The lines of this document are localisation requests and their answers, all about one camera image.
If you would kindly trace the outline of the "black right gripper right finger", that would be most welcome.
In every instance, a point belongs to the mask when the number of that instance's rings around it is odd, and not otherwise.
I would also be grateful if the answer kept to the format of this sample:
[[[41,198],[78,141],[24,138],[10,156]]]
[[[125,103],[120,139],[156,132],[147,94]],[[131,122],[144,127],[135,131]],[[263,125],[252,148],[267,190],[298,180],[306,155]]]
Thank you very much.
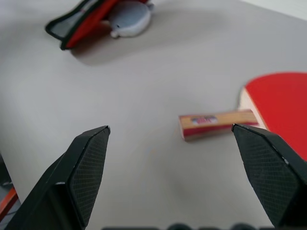
[[[307,162],[279,135],[233,124],[241,159],[269,220],[279,228],[307,228]]]

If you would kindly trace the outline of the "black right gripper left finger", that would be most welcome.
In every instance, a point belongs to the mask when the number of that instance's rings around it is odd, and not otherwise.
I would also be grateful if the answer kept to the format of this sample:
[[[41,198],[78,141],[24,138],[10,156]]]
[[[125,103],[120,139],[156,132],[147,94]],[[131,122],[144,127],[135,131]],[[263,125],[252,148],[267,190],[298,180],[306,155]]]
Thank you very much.
[[[104,171],[109,126],[75,137],[52,163],[4,230],[85,230]]]

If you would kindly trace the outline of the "red table tennis paddle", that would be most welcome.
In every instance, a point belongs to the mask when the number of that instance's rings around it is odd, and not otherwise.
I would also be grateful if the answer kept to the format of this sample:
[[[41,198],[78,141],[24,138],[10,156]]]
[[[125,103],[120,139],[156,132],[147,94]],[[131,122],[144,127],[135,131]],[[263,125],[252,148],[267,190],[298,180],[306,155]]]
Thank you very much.
[[[179,116],[185,141],[227,132],[234,123],[281,136],[307,161],[307,72],[277,72],[253,78],[243,86],[236,110]]]

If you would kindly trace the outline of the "red and black paddle case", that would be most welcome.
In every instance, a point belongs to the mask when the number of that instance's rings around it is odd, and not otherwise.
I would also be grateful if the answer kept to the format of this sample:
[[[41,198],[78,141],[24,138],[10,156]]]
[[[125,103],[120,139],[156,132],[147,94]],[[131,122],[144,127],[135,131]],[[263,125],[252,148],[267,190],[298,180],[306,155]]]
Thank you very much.
[[[50,21],[47,34],[61,42],[61,50],[74,48],[105,19],[119,0],[83,0],[73,10]]]

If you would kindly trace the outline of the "orange metal frame bar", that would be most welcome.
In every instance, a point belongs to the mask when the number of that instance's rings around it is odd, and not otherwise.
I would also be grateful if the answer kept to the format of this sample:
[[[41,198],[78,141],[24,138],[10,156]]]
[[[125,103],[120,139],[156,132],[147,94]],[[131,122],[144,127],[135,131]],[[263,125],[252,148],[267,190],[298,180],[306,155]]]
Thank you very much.
[[[17,200],[18,195],[15,188],[12,187],[7,195],[0,201],[0,216],[5,216]]]

